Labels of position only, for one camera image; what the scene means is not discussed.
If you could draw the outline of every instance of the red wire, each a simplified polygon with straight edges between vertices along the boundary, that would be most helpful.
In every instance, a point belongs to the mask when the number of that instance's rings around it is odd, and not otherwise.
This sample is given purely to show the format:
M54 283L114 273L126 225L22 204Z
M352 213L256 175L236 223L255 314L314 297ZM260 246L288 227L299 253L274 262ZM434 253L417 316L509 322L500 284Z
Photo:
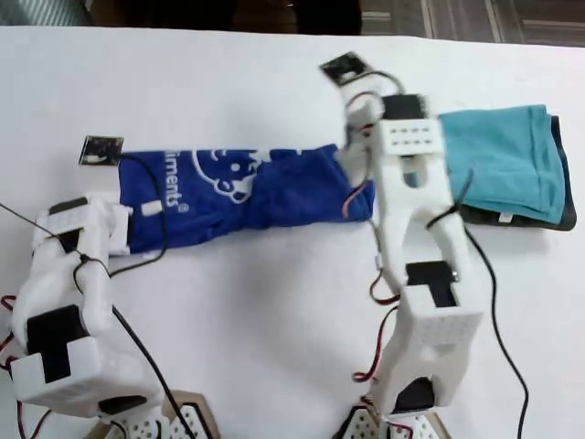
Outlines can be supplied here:
M12 304L8 303L8 301L13 301L13 300L16 300L15 295L3 295L2 298L0 298L0 305L2 305L8 311L12 311L14 309L14 307ZM14 337L15 337L15 335L12 332L10 332L8 334L8 336L4 339L4 341L2 343L0 343L0 353L2 353L2 351L4 349L6 349L6 346L8 346L8 344L14 339ZM18 359L18 358L14 357L12 355L9 355L6 358L5 364L0 363L0 369L7 371L10 374L10 378L12 378L10 364L16 359ZM45 412L45 414L43 414L41 416L40 420L38 421L37 427L35 428L35 431L33 432L33 435L30 436L30 439L37 439L41 428L43 428L43 424L45 423L45 421L47 420L48 416L51 413L52 413L51 410L47 410ZM23 405L22 405L22 402L19 400L16 400L16 423L18 425L18 434L20 435L20 439L27 439L27 434L25 433L25 425L23 422Z
M37 439L37 436L38 436L38 434L40 433L40 429L41 429L41 428L43 428L43 423L45 423L45 421L47 420L48 416L49 416L50 414L52 414L52 413L53 413L53 411L51 411L51 410L49 409L49 410L47 410L47 411L45 412L45 414L43 414L43 415L41 416L40 420L38 421L37 428L35 428L35 431L33 432L33 435L32 435L32 436L30 436L30 439Z
M355 382L366 382L374 376L374 373L376 372L376 368L378 367L378 362L380 360L380 353L382 351L382 335L384 334L384 325L386 324L386 320L388 320L388 317L390 316L390 314L392 314L397 309L399 309L399 308L397 306L394 306L392 309L390 309L388 311L388 313L382 319L382 323L380 323L380 329L378 330L378 341L376 342L376 354L374 354L374 360L372 361L372 365L370 366L369 371L366 373L364 373L364 372L354 373L352 375L352 378Z
M12 304L8 303L8 300L16 300L16 296L15 295L3 295L2 298L0 298L0 305L2 305L8 311L12 311L14 309L14 307Z
M19 400L16 400L16 421L18 423L18 434L20 435L20 439L27 439L25 425L22 422L22 402Z
M354 187L349 195L346 197L343 206L341 207L341 214L344 217L344 220L347 220L349 216L349 203L351 203L362 191L366 188L367 185L367 178L362 181L362 183L358 187Z
M408 439L413 439L414 438L414 430L412 430L412 427L408 427L407 425L404 425L402 423L389 423L391 427L396 427L396 428L403 428L404 430L406 430L407 432L409 432L409 438Z
M378 299L377 297L374 296L374 288L376 287L376 285L378 285L378 282L380 282L380 279L382 278L382 273L383 273L382 270L379 270L378 277L374 279L374 282L372 282L372 284L369 286L369 296L378 305L392 305L395 302L398 302L398 300L400 300L400 294L393 295L388 299Z
M12 341L12 339L15 337L15 335L10 332L8 334L8 336L4 339L4 341L2 343L0 343L0 354L2 353L2 351L4 349L6 349L6 346L8 346L8 344L10 344L10 342Z

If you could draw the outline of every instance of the white table surface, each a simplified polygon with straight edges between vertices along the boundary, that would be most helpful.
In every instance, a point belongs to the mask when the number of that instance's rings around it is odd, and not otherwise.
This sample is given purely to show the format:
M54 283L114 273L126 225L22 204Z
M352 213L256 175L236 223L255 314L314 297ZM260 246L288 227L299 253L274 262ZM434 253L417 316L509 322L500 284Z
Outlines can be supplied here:
M350 49L428 95L435 112L545 103L560 116L573 197L585 205L581 48L32 27L0 28L0 200L35 217L78 196L86 134L124 136L129 151L339 143L341 98L317 66ZM585 231L472 229L497 272L501 330L530 387L524 437L582 437ZM27 278L32 232L0 212L3 294ZM112 288L171 387L204 393L225 437L324 438L367 391L351 373L369 366L385 312L367 297L374 251L367 224L245 231L171 251ZM420 228L405 252L437 254ZM487 310L489 279L473 261ZM455 439L511 438L521 403L486 315L440 415ZM5 374L0 411L2 437L16 436ZM29 433L39 412L27 411ZM55 416L42 437L80 437L89 425Z

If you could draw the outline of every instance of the floor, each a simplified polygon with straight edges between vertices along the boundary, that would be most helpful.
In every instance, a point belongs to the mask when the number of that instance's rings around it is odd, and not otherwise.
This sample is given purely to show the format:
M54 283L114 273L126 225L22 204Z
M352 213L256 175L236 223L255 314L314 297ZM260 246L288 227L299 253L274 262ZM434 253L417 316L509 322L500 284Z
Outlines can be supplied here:
M234 30L293 33L288 0L240 0ZM362 0L364 35L585 47L585 0Z

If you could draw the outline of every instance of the perforated foot plate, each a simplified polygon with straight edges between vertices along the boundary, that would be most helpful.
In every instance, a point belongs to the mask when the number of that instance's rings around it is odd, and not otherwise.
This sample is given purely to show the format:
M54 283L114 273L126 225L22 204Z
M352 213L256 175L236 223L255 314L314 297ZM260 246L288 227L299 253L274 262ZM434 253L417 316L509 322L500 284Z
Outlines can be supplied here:
M366 407L356 406L335 436L342 439L449 439L441 426L433 426L427 416L398 418L395 423L383 423L372 416Z

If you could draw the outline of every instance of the black wire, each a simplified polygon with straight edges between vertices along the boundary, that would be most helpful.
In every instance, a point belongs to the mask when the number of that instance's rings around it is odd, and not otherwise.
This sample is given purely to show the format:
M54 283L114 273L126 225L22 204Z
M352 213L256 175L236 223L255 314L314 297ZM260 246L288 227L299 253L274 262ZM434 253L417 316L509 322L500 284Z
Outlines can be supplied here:
M126 429L125 429L125 428L124 428L124 427L123 427L123 426L122 426L120 423L117 423L117 422L115 422L115 421L110 421L110 423L111 423L111 424L112 424L114 427L118 428L118 430L120 430L120 431L122 432L122 437L123 437L124 439L127 439L127 438L128 438L128 434L126 433Z
M345 80L343 82L343 85L347 85L350 84L352 82L355 82L357 80L361 80L363 78L365 78L366 76L381 76L382 78L386 78L387 80L390 80L394 83L394 85L396 85L396 88L398 89L398 93L397 94L404 94L406 92L406 89L404 88L404 84L394 75L392 75L391 73L388 73L386 71L383 70L370 70L370 71L365 71L364 73L354 76L353 78L350 78L349 80Z
M58 241L60 241L59 236L57 236L55 233L53 233L51 230L45 229L43 226L37 224L36 222L34 222L31 219L28 219L27 217L25 217L24 215L21 215L20 213L16 212L15 210L12 210L11 208L9 208L6 204L0 203L0 208L7 210L8 212L12 213L14 216L20 218L22 221L27 222L28 224L32 224L33 226L43 230L45 233L48 233L49 236L51 236L52 238L57 239ZM72 252L78 253L80 256L83 255L83 253L81 253L74 245L69 244L66 241L63 241L61 243L63 246L68 247L69 250L71 250Z
M469 191L469 187L471 186L472 181L473 181L473 169L470 169L469 176L467 177L467 181L465 183L465 186L463 187L461 195L457 198L455 203L450 208L445 210L441 215L438 215L435 218L431 219L427 223L427 226L426 226L427 229L430 229L434 224L437 223L437 221L445 218L447 215L451 215L452 213L459 211L459 208L461 207L463 200L465 199L465 196L467 195L467 192ZM482 261L484 262L485 268L487 268L487 271L490 274L490 278L492 280L492 309L491 309L491 313L492 313L492 326L494 327L495 339L497 340L497 344L499 345L500 349L502 350L502 353L504 354L505 360L507 361L510 368L514 371L516 377L518 378L518 381L520 381L520 384L522 385L522 390L524 391L524 403L522 404L522 410L520 411L520 418L518 420L518 429L517 429L517 433L516 433L517 439L522 439L522 430L524 427L524 419L526 418L527 409L528 409L528 399L530 396L529 391L528 391L528 386L527 386L526 382L524 381L524 377L522 377L520 370L518 370L518 367L516 366L516 364L512 360L512 357L510 357L510 354L508 353L508 350L504 345L504 340L502 339L502 335L500 334L500 328L497 324L497 318L496 318L496 314L495 314L495 302L496 302L496 298L497 298L497 277L495 275L494 267L492 266L492 264L490 263L490 260L488 259L487 255L485 254L484 249L482 249L482 246L475 239L475 237L472 235L472 233L464 226L463 226L463 229L465 231L465 235L467 236L467 239L471 242L473 247L479 253L480 257L482 258Z
M75 269L73 270L73 283L75 284L75 286L77 287L77 289L81 293L81 295L83 295L83 290L81 289L80 283L77 279L78 271L87 262L94 262L94 261L98 261L98 260L93 260L92 258L89 258L89 259L86 259L85 261L81 261L80 264L77 267L75 267ZM153 356L150 354L150 352L148 351L148 349L146 348L146 346L144 345L142 340L136 335L136 333L134 332L134 330L132 329L130 324L126 321L126 319L124 318L122 313L120 311L118 311L118 308L116 308L115 306L112 306L112 313L118 319L118 321L120 322L120 324L122 325L122 327L124 328L126 333L128 333L128 335L130 336L130 338L132 339L132 341L134 342L136 347L138 347L138 349L140 349L140 351L142 352L142 354L146 358L146 361L148 362L148 364L150 364L151 368L153 368L154 374L156 375L156 378L158 378L158 380L160 381L161 386L163 387L163 391L165 392L165 396L169 400L169 402L171 403L171 406L173 407L173 410L175 411L176 417L179 418L179 421L185 427L186 435L189 436L189 438L191 438L191 439L195 439L195 435L191 431L189 424L186 422L185 417L181 413L181 409L179 408L178 404L176 403L175 397L173 396L173 393L169 389L168 384L166 384L166 380L165 380L165 377L163 376L163 373L161 372L160 369L158 369L158 365L154 361Z
M453 205L450 208L445 210L441 215L437 215L435 218L431 219L427 223L427 225L426 225L427 230L430 229L432 226L434 226L437 222L439 222L443 218L451 215L452 213L457 212L461 208L461 205L463 204L463 201L465 200L465 197L467 196L467 192L469 192L469 188L472 186L474 177L475 177L475 171L473 171L473 168L471 167L469 169L469 173L467 174L467 179L465 180L465 184L463 185L463 189L462 189L461 193L459 194L459 197L457 197L457 199L455 200L455 202L453 203Z
M146 358L146 361L148 361L148 363L153 368L154 373L156 374L156 378L158 378L158 380L161 382L161 386L163 386L163 391L165 391L166 398L171 403L171 406L173 407L173 410L175 411L177 418L179 418L179 421L181 422L181 424L183 424L183 427L185 427L186 435L189 436L191 439L195 439L195 435L191 431L189 424L186 422L185 417L181 413L181 409L179 408L178 404L176 403L175 398L173 397L173 393L171 392L171 390L168 388L168 385L166 384L165 377L161 373L160 369L158 369L158 366L157 366L156 362L154 361L153 357L150 355L150 352L148 352L148 349L146 349L146 346L143 344L141 339L138 338L138 336L133 331L130 324L123 317L123 315L120 313L120 311L118 311L118 309L115 306L112 307L112 311L113 311L113 314L118 319L118 321L120 322L120 324L123 326L123 328L126 330L128 335L130 336L130 338L133 340L133 342L136 344L136 346L143 353L144 357Z
M164 210L165 203L163 202L163 198L161 197L160 189L158 187L158 183L156 182L156 176L154 175L153 170L140 157L137 157L134 155L127 155L127 154L118 154L116 157L121 158L122 160L133 160L134 162L140 164L140 166L142 166L144 168L144 170L146 171L146 173L148 174L148 176L152 180L153 186L154 186L154 193L156 194L156 197L160 200L161 207L163 208L163 210L161 210L158 214L158 216L161 220L161 232L163 233L163 248L161 249L160 253L158 253L158 255L155 258L149 259L148 261L134 263L132 265L128 265L128 266L123 267L123 268L119 268L118 270L114 270L113 272L110 273L110 277L113 277L113 276L120 274L120 273L128 272L130 270L133 270L134 268L144 267L145 265L148 265L149 263L159 261L163 256L165 256L165 253L168 250L168 232L166 230L166 219L165 219L165 210Z
M528 386L527 386L526 382L524 381L524 378L522 377L520 370L518 370L518 367L516 366L516 364L514 363L512 358L510 357L510 354L508 353L507 349L505 348L504 341L502 340L502 336L500 334L500 329L497 325L497 318L495 316L495 299L497 297L497 279L495 277L494 267L492 266L489 259L487 258L487 255L485 254L484 249L482 249L482 247L479 245L479 242L477 242L475 237L471 234L470 231L467 230L466 227L464 229L465 229L465 235L467 235L467 238L469 239L471 244L474 246L474 248L479 253L480 257L482 258L482 261L484 261L485 268L487 268L487 271L490 273L490 277L492 278L492 325L494 326L494 333L495 333L495 338L497 339L497 344L500 346L500 349L502 350L502 353L504 354L506 361L510 365L510 368L512 368L512 370L514 371L516 377L518 378L518 381L520 381L520 384L522 385L522 389L524 390L524 403L522 404L522 410L520 411L520 419L518 420L518 430L517 430L517 436L516 436L517 439L521 439L522 438L522 429L524 427L524 418L526 417L527 408L528 408L528 398L529 398Z

